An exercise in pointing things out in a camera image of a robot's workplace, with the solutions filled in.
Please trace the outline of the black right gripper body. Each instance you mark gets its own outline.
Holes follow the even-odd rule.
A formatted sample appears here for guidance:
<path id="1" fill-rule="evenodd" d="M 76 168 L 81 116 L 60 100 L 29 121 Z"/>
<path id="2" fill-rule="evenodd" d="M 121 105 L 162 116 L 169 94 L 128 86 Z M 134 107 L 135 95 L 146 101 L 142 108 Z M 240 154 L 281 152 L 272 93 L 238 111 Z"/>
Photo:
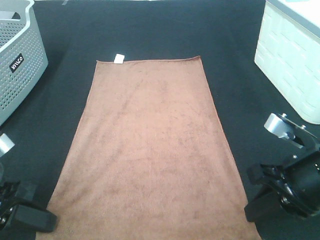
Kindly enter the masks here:
<path id="1" fill-rule="evenodd" d="M 308 150 L 296 160 L 271 167 L 280 181 L 280 206 L 299 218 L 320 214 L 320 148 Z"/>

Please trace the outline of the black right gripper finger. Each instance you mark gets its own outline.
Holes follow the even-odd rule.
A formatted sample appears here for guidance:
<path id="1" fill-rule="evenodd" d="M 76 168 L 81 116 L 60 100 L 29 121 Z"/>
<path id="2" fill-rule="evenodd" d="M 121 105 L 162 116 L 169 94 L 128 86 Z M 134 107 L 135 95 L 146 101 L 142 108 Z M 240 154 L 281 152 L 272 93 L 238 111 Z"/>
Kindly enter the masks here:
<path id="1" fill-rule="evenodd" d="M 282 165 L 253 164 L 247 169 L 249 181 L 253 185 L 284 186 Z"/>
<path id="2" fill-rule="evenodd" d="M 262 186 L 256 196 L 244 207 L 248 222 L 256 222 L 281 210 L 281 196 L 272 188 Z"/>

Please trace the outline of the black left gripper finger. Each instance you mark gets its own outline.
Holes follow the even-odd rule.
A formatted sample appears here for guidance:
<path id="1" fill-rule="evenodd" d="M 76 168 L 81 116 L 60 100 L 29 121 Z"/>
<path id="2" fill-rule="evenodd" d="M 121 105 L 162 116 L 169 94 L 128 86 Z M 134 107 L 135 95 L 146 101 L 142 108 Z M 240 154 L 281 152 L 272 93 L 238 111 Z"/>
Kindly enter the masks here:
<path id="1" fill-rule="evenodd" d="M 29 229 L 36 232 L 53 232 L 57 216 L 48 210 L 18 204 L 6 218 L 6 228 Z"/>
<path id="2" fill-rule="evenodd" d="M 37 185 L 22 181 L 18 184 L 14 197 L 21 201 L 32 202 L 35 198 Z"/>

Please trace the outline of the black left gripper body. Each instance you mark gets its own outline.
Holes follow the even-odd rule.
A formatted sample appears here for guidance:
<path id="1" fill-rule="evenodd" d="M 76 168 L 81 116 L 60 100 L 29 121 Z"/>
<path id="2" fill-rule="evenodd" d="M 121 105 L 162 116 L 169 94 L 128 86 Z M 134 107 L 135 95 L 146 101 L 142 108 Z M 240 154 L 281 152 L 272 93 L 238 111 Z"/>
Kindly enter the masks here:
<path id="1" fill-rule="evenodd" d="M 0 163 L 0 228 L 8 229 L 17 211 L 16 193 L 20 181 L 5 180 L 5 169 Z"/>

